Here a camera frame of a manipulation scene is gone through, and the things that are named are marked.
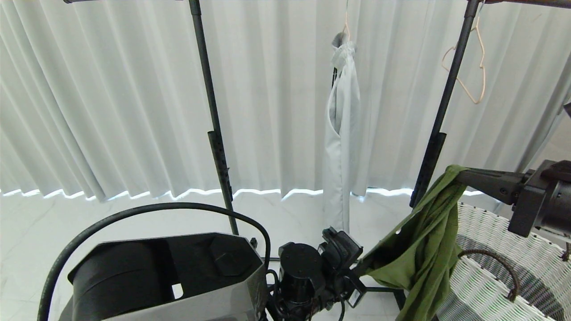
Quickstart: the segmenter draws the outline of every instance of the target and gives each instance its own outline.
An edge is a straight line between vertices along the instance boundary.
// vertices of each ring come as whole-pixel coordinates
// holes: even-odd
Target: wicker basket
[[[519,293],[506,297],[516,282],[495,258],[462,257],[451,277],[452,291],[437,313],[445,320],[571,320],[571,262],[559,246],[531,233],[508,231],[509,221],[480,208],[458,205],[457,243],[463,250],[499,254],[519,279]]]

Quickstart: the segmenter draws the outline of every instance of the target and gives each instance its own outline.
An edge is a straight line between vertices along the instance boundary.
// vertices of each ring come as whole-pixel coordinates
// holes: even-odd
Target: black metal pole
[[[476,16],[478,3],[480,1],[481,0],[468,0],[466,13],[464,14],[464,24],[462,25],[462,29],[460,31],[458,45],[456,46],[456,52],[454,53],[450,72],[448,73],[448,80],[446,80],[446,85],[444,86],[444,92],[442,93],[440,106],[438,107],[436,119],[434,120],[432,132],[428,140],[427,149],[424,153],[423,163],[420,166],[419,176],[416,179],[415,190],[412,192],[411,202],[409,204],[411,207],[415,207],[426,193],[428,185],[432,179],[432,174],[434,174],[434,169],[436,168],[436,163],[438,162],[438,158],[440,156],[440,151],[444,145],[446,134],[441,133],[440,128],[442,127],[444,115],[446,114],[446,109],[448,108],[450,97],[452,96],[452,90],[454,89],[456,78],[458,77],[458,71],[460,70],[460,64],[462,63],[462,57],[464,56],[464,51],[466,50],[466,44],[468,43],[468,37],[470,36],[472,23],[474,21],[474,17]]]
[[[212,149],[212,156],[216,164],[216,172],[218,173],[218,181],[220,182],[224,204],[227,209],[234,210],[232,207],[232,187],[230,186],[230,177],[228,176],[228,166],[226,165],[226,155],[224,154],[224,144],[222,143],[220,120],[218,118],[218,109],[216,108],[216,99],[214,97],[214,86],[212,85],[212,74],[210,73],[210,63],[208,62],[208,52],[206,51],[206,39],[204,38],[204,27],[202,26],[200,2],[199,0],[189,0],[189,3],[192,21],[194,23],[196,43],[198,44],[198,53],[200,54],[200,64],[202,65],[206,96],[208,97],[210,117],[212,118],[212,128],[214,129],[208,132],[208,139],[210,140],[210,148]],[[239,235],[236,219],[229,219],[232,234]]]

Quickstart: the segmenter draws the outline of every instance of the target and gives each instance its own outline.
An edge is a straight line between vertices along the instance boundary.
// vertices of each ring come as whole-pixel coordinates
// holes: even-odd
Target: curved black cable
[[[264,266],[266,268],[266,271],[268,270],[270,266],[270,236],[260,223],[256,222],[255,220],[245,215],[228,210],[226,208],[209,204],[201,204],[201,203],[172,202],[172,203],[160,203],[160,204],[151,204],[151,205],[134,207],[128,210],[115,213],[94,223],[93,225],[91,225],[90,227],[86,228],[81,233],[79,233],[76,237],[74,237],[73,240],[70,241],[70,243],[66,245],[66,247],[56,258],[54,264],[51,266],[50,272],[48,272],[47,274],[46,283],[43,286],[42,296],[40,297],[39,301],[37,320],[48,321],[48,316],[50,314],[51,299],[55,290],[55,284],[58,281],[59,274],[63,270],[63,267],[66,264],[67,260],[70,258],[71,254],[73,254],[73,252],[90,236],[92,236],[93,234],[95,234],[96,232],[98,232],[99,230],[110,224],[113,224],[125,218],[129,218],[131,216],[135,216],[142,213],[154,212],[154,211],[177,210],[177,209],[217,212],[220,214],[224,214],[226,216],[230,216],[235,219],[239,219],[257,228],[264,236],[264,241],[266,242]]]

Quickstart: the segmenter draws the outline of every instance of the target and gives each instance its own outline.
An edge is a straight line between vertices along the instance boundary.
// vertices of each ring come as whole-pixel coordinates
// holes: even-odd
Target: tile floor
[[[465,196],[465,202],[494,209],[496,202],[485,195]],[[190,193],[179,201],[203,202],[223,206],[220,194]],[[376,242],[391,231],[408,213],[409,196],[382,196],[370,194],[363,200],[351,200],[351,235],[370,250]],[[104,203],[87,201],[80,196],[67,199],[56,195],[44,199],[40,195],[24,197],[21,194],[0,197],[0,319],[2,321],[35,320],[43,282],[60,250],[77,233],[90,224],[130,207],[143,204],[172,202],[170,196],[158,199],[125,196]],[[279,194],[257,195],[242,193],[234,201],[235,210],[260,222],[271,236],[272,256],[278,247],[287,242],[317,246],[324,228],[321,212],[321,195],[293,194],[281,200]],[[250,226],[239,223],[241,235],[257,237],[259,251],[264,244],[261,235]],[[91,248],[104,240],[147,238],[196,232],[230,232],[225,216],[210,213],[176,210],[143,214],[118,222],[86,241],[70,258],[63,275],[79,262]],[[368,286],[375,283],[363,278]],[[51,320],[71,296],[71,285],[60,278],[52,304]],[[369,293],[354,310],[348,308],[345,320],[394,320],[399,309],[392,294]],[[340,307],[323,311],[313,320],[337,320]]]

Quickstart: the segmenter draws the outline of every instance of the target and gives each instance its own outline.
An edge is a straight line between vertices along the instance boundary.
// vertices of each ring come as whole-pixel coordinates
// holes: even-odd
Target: woven basket
[[[534,233],[513,234],[507,219],[480,208],[459,203],[458,215],[459,246],[503,257],[519,279],[519,293],[513,302],[506,298],[514,280],[496,259],[464,256],[437,313],[441,321],[571,320],[571,262],[561,259],[561,247]]]

